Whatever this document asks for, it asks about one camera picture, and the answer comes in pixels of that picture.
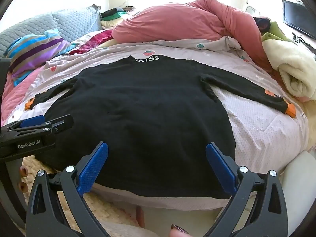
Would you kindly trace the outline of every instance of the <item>television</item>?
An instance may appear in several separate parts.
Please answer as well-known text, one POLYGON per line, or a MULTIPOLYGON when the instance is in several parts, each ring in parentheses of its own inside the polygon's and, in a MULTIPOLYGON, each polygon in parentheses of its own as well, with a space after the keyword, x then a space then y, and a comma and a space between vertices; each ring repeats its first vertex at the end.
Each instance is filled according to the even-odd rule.
POLYGON ((283 22, 310 38, 316 39, 316 20, 302 3, 283 0, 283 22))

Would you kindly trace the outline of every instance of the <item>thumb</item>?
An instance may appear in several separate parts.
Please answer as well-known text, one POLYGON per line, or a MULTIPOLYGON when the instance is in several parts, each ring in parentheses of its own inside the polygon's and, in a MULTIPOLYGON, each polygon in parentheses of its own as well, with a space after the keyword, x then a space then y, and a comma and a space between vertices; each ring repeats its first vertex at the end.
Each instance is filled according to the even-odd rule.
POLYGON ((177 225, 171 226, 169 237, 192 237, 188 232, 177 225))

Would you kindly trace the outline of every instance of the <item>blue gripper pad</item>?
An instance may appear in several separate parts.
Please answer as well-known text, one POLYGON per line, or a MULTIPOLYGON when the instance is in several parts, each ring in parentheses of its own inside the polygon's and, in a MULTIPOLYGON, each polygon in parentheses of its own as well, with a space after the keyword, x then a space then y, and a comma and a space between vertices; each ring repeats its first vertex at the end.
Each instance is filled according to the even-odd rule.
POLYGON ((29 127, 29 126, 36 126, 41 125, 45 122, 45 118, 43 115, 39 115, 36 117, 24 119, 24 121, 20 124, 20 127, 29 127))
POLYGON ((101 142, 92 152, 92 157, 78 177, 77 191, 81 197, 84 193, 91 190, 92 185, 107 160, 108 154, 109 150, 107 144, 104 142, 101 142))
POLYGON ((206 146, 206 158, 223 190, 230 195, 235 195, 237 192, 236 177, 222 157, 222 152, 210 143, 206 146))

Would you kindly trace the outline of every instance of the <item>pink blanket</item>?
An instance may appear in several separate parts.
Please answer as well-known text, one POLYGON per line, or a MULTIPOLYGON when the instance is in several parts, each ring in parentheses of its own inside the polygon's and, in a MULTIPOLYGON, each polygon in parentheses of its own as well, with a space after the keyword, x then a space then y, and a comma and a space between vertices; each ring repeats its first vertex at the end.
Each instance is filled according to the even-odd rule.
POLYGON ((261 34, 253 17, 217 0, 196 0, 187 4, 169 3, 145 9, 124 20, 112 31, 119 43, 158 40, 235 38, 250 58, 285 88, 263 50, 261 34))
POLYGON ((7 82, 4 87, 1 104, 1 126, 3 126, 5 120, 8 118, 13 109, 20 104, 24 98, 28 88, 36 79, 38 73, 43 67, 35 69, 31 74, 27 76, 20 84, 16 87, 13 85, 12 74, 8 73, 7 82))

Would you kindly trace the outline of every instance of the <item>green cloth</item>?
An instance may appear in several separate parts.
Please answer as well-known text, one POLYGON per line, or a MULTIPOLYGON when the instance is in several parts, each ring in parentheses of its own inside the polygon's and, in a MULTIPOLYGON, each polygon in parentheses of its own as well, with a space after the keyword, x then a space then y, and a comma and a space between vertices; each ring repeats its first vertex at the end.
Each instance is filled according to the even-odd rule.
POLYGON ((267 33, 265 33, 261 38, 262 41, 265 41, 268 39, 275 39, 275 40, 286 41, 286 42, 294 42, 285 36, 285 34, 279 28, 276 21, 271 22, 271 27, 270 27, 269 31, 267 33))
POLYGON ((105 20, 105 21, 115 20, 115 19, 118 19, 123 14, 127 14, 127 12, 126 11, 118 11, 117 13, 114 13, 111 16, 106 16, 106 17, 102 18, 102 20, 105 20))

